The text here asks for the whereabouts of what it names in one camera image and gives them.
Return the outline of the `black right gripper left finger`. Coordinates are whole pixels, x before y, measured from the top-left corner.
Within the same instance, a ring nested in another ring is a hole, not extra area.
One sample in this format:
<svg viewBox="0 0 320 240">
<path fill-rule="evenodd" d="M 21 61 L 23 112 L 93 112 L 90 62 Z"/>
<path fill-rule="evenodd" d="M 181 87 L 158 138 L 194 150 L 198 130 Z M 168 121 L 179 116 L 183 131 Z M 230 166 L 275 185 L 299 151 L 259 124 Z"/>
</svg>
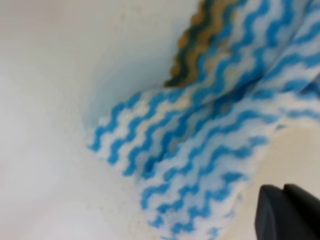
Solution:
<svg viewBox="0 0 320 240">
<path fill-rule="evenodd" d="M 259 190 L 254 228 L 258 240 L 314 240 L 283 188 L 263 185 Z"/>
</svg>

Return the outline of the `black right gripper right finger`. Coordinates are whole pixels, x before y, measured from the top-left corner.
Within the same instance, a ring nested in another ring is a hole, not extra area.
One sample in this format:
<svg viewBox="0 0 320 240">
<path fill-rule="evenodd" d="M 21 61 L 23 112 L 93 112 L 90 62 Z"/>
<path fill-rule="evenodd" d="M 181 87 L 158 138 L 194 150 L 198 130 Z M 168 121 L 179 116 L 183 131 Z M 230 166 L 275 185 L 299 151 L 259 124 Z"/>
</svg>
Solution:
<svg viewBox="0 0 320 240">
<path fill-rule="evenodd" d="M 308 228 L 320 239 L 320 200 L 296 184 L 285 184 L 284 193 Z"/>
</svg>

